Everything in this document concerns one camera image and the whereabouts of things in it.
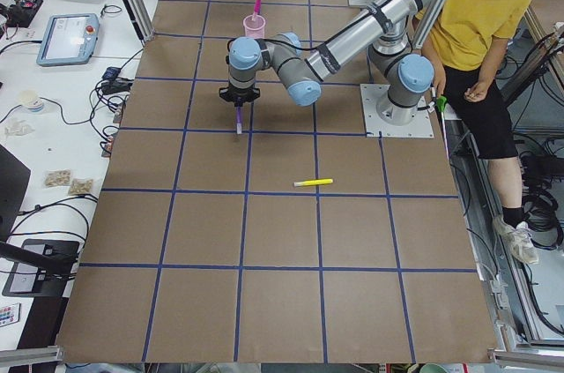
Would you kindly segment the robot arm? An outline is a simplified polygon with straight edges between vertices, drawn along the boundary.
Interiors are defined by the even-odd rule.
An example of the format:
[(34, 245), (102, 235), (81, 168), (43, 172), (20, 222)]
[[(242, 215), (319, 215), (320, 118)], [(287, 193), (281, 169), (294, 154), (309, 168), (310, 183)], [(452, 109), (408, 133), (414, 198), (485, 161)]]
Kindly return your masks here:
[(237, 108), (254, 101), (260, 95), (256, 74), (272, 69), (293, 101), (306, 107), (321, 97), (321, 84), (327, 77), (367, 51), (390, 84), (376, 104), (378, 115), (391, 124), (407, 124), (434, 77), (432, 64), (408, 50), (407, 23), (432, 1), (373, 0), (346, 26), (311, 49), (308, 57), (302, 57), (294, 33), (269, 39), (239, 37), (229, 49), (228, 84), (219, 89), (219, 97)]

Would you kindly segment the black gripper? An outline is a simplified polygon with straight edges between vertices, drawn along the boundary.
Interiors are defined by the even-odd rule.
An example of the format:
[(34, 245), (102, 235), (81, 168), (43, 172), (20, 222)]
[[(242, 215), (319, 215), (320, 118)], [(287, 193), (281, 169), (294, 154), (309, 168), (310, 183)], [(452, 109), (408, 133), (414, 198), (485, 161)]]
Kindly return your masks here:
[(229, 81), (228, 85), (219, 89), (219, 97), (233, 103), (236, 108), (242, 107), (245, 103), (251, 103), (261, 96), (260, 89), (252, 84)]

